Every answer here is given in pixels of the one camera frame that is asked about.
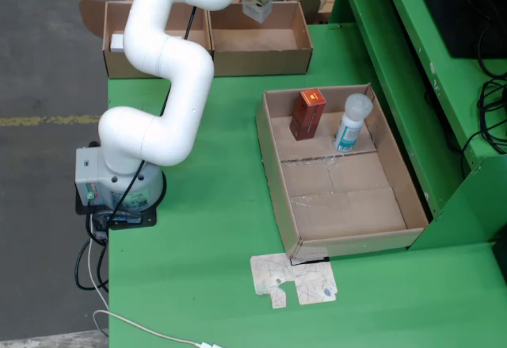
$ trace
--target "cardboard tray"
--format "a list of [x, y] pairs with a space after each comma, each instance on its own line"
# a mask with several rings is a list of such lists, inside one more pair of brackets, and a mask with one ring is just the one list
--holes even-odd
[[[315, 138], [288, 127], [300, 90], [268, 91], [257, 131], [276, 222], [290, 258], [320, 259], [409, 247], [428, 225], [398, 145], [370, 85], [320, 88]], [[354, 149], [333, 148], [346, 98], [368, 95], [373, 111]]]
[[303, 74], [313, 52], [298, 2], [274, 2], [259, 24], [241, 3], [210, 12], [215, 76]]
[[[135, 69], [128, 62], [123, 52], [111, 52], [110, 49], [111, 35], [113, 33], [123, 33], [131, 6], [132, 2], [81, 0], [79, 3], [85, 27], [93, 34], [102, 37], [102, 52], [104, 54], [105, 67], [110, 78], [154, 77]], [[192, 6], [184, 3], [175, 3], [171, 8], [166, 32], [171, 36], [183, 37], [191, 13]], [[202, 45], [212, 53], [207, 11], [202, 9], [196, 10], [189, 33], [189, 40]]]

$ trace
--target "bottle cap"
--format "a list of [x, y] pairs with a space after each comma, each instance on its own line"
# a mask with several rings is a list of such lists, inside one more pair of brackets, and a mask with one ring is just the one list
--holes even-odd
[[345, 113], [351, 120], [363, 120], [373, 110], [373, 103], [364, 94], [351, 94], [345, 101]]

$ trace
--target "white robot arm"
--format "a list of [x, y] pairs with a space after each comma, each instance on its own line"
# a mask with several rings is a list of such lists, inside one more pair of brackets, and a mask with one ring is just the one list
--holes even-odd
[[[165, 33], [171, 6], [183, 2], [221, 10], [232, 1], [134, 0], [124, 31], [125, 55], [138, 70], [170, 80], [169, 98], [161, 117], [124, 106], [104, 113], [101, 147], [76, 152], [75, 182], [82, 206], [94, 212], [115, 209], [110, 222], [121, 205], [130, 212], [124, 219], [137, 223], [139, 212], [162, 198], [160, 166], [173, 166], [189, 156], [214, 75], [212, 58], [203, 47]], [[135, 173], [139, 176], [133, 180]]]
[[118, 174], [134, 174], [142, 160], [172, 166], [192, 150], [214, 75], [212, 58], [199, 44], [164, 31], [171, 6], [184, 2], [205, 10], [221, 10], [233, 0], [134, 0], [124, 32], [124, 50], [138, 70], [171, 81], [162, 117], [117, 107], [99, 124], [106, 166]]

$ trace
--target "paper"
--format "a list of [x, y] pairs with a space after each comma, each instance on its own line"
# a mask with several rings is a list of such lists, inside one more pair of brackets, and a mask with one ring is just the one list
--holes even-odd
[[250, 258], [253, 284], [257, 295], [269, 295], [273, 308], [287, 305], [287, 297], [279, 285], [294, 281], [299, 304], [332, 302], [338, 293], [329, 262], [292, 266], [285, 253], [257, 255]]

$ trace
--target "white cable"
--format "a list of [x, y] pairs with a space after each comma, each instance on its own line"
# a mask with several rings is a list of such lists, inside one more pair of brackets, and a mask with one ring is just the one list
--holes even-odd
[[[93, 234], [93, 216], [90, 217], [90, 230]], [[173, 338], [171, 336], [166, 336], [166, 335], [163, 335], [163, 334], [160, 334], [158, 332], [155, 332], [155, 331], [152, 331], [150, 330], [149, 328], [146, 328], [146, 327], [143, 327], [141, 326], [140, 324], [138, 323], [134, 323], [132, 322], [131, 320], [128, 320], [128, 319], [125, 319], [123, 316], [119, 316], [117, 314], [113, 314], [112, 312], [109, 312], [109, 306], [107, 304], [107, 302], [105, 301], [105, 298], [102, 296], [102, 293], [101, 291], [99, 290], [99, 288], [97, 287], [97, 285], [95, 284], [95, 281], [93, 280], [93, 275], [92, 275], [92, 269], [91, 269], [91, 265], [90, 265], [90, 256], [91, 256], [91, 251], [92, 251], [92, 244], [93, 244], [93, 240], [90, 239], [90, 247], [88, 248], [88, 274], [90, 275], [90, 280], [92, 281], [93, 283], [93, 287], [95, 288], [95, 290], [97, 290], [97, 294], [98, 296], [102, 299], [102, 302], [104, 302], [104, 306], [107, 308], [108, 311], [106, 310], [96, 310], [94, 313], [93, 313], [93, 322], [95, 323], [95, 327], [100, 331], [102, 332], [106, 337], [109, 337], [108, 334], [101, 328], [101, 326], [99, 326], [98, 324], [98, 321], [97, 321], [97, 318], [96, 318], [96, 315], [97, 314], [107, 314], [107, 315], [110, 315], [110, 316], [113, 316], [119, 320], [122, 320], [124, 321], [125, 323], [128, 323], [134, 327], [137, 327], [139, 328], [140, 330], [143, 330], [145, 332], [148, 332], [149, 334], [152, 334], [152, 335], [155, 335], [155, 336], [158, 336], [159, 338], [164, 338], [166, 340], [172, 340], [174, 342], [183, 342], [185, 344], [192, 344], [193, 346], [197, 346], [197, 347], [201, 347], [201, 344], [197, 343], [197, 342], [191, 342], [189, 340], [182, 340], [180, 338]]]
[[98, 326], [97, 319], [96, 319], [97, 314], [106, 314], [106, 315], [112, 316], [114, 318], [117, 318], [117, 319], [125, 322], [125, 323], [130, 324], [131, 326], [139, 328], [140, 330], [143, 330], [143, 331], [145, 331], [145, 332], [147, 332], [149, 334], [158, 336], [159, 338], [164, 338], [166, 340], [171, 340], [173, 342], [183, 342], [184, 344], [192, 344], [193, 346], [201, 347], [201, 344], [199, 344], [198, 342], [190, 342], [189, 340], [183, 340], [183, 339], [180, 339], [180, 338], [173, 338], [171, 336], [166, 336], [166, 335], [159, 334], [158, 332], [155, 332], [155, 331], [150, 330], [149, 328], [143, 327], [143, 326], [141, 326], [138, 323], [134, 323], [131, 320], [125, 319], [123, 316], [119, 316], [117, 314], [113, 314], [112, 312], [105, 311], [105, 310], [96, 310], [93, 313], [93, 321], [95, 322], [95, 326], [97, 326], [98, 329], [100, 329], [100, 327]]
[[[90, 230], [93, 235], [93, 215], [90, 216]], [[92, 245], [93, 245], [93, 239], [90, 238], [90, 246], [88, 247], [88, 274], [90, 275], [90, 280], [93, 283], [93, 287], [97, 290], [98, 296], [102, 299], [102, 302], [104, 302], [104, 306], [109, 310], [108, 303], [105, 301], [104, 297], [102, 296], [101, 290], [98, 289], [97, 285], [95, 284], [95, 281], [93, 280], [92, 268], [90, 266], [90, 255], [92, 253]]]

